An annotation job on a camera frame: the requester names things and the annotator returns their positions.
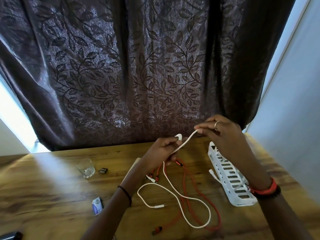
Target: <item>drinking glass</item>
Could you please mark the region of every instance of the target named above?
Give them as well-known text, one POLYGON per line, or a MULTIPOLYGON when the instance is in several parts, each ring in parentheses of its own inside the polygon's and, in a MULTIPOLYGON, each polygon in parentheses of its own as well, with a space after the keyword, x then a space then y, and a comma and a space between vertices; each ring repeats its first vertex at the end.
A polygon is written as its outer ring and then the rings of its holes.
POLYGON ((77 169, 85 179, 90 178, 96 171, 92 161, 89 158, 81 159, 77 164, 77 169))

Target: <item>white wall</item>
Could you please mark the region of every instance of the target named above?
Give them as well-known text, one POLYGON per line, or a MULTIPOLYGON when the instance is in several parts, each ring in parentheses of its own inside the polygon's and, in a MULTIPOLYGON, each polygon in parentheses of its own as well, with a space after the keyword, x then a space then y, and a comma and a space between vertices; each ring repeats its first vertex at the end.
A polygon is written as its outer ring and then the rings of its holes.
POLYGON ((0 156, 26 154, 29 151, 0 120, 0 156))
POLYGON ((310 0, 247 132, 320 202, 320 0, 310 0))

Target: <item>leaf pattern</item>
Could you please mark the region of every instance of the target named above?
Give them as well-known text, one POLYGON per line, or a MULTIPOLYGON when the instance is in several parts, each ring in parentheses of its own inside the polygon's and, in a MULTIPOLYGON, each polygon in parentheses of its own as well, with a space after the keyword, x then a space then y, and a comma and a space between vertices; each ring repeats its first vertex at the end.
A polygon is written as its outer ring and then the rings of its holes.
MULTIPOLYGON (((251 27, 256 19, 251 16, 246 23, 242 16, 242 8, 250 6, 247 0, 221 3, 223 32, 214 44, 221 50, 221 61, 214 66, 216 56, 209 56, 207 81, 205 52, 213 42, 207 40, 209 0, 125 0, 121 11, 114 11, 110 0, 24 2, 30 2, 32 15, 22 0, 0 0, 1 42, 14 54, 2 72, 10 73, 8 82, 15 84, 11 87, 20 87, 15 92, 23 94, 21 104, 50 150, 154 141, 177 133, 187 136, 214 113, 248 122, 249 116, 237 117, 245 112, 233 113, 244 104, 235 105, 247 101, 248 111, 257 104, 270 54, 252 45, 257 49, 254 55, 266 55, 247 56, 246 66, 230 68, 235 54, 241 60, 239 28, 251 27), (129 22, 119 27, 123 20, 129 22), (19 63, 20 70, 13 70, 19 63), (230 100, 228 91, 236 89, 230 80, 239 84, 242 79, 247 79, 244 84, 249 87, 243 91, 248 91, 248 99, 230 100)), ((285 15, 273 15, 279 19, 275 24, 285 23, 285 15)), ((272 52, 278 42, 276 29, 266 28, 261 37, 272 52)), ((250 44, 251 37, 246 35, 243 43, 250 44)))

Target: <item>black bracelet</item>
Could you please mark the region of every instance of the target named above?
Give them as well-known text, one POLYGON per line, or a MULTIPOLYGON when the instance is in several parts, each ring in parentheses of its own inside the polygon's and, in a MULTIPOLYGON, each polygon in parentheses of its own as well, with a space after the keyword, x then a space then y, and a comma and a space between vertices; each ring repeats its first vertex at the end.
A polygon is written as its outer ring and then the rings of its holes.
POLYGON ((264 195, 264 194, 253 193, 253 195, 259 200, 272 199, 277 197, 279 194, 281 194, 281 188, 279 185, 277 186, 275 191, 271 194, 264 195))
POLYGON ((120 185, 118 186, 118 188, 121 188, 121 189, 123 190, 123 192, 126 194, 126 196, 128 197, 128 199, 129 199, 129 201, 130 201, 129 206, 131 206, 132 200, 131 200, 131 197, 130 197, 130 195, 128 194, 128 192, 127 192, 124 188, 122 188, 120 185))

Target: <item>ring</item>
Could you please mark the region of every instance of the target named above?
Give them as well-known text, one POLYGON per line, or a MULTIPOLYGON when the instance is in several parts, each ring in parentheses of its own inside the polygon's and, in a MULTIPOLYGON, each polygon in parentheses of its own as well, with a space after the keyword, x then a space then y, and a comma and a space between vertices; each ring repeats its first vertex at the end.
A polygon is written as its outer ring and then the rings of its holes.
POLYGON ((220 121, 217 121, 217 122, 214 124, 214 129, 215 129, 216 131, 217 131, 216 125, 217 125, 218 122, 220 122, 220 121))

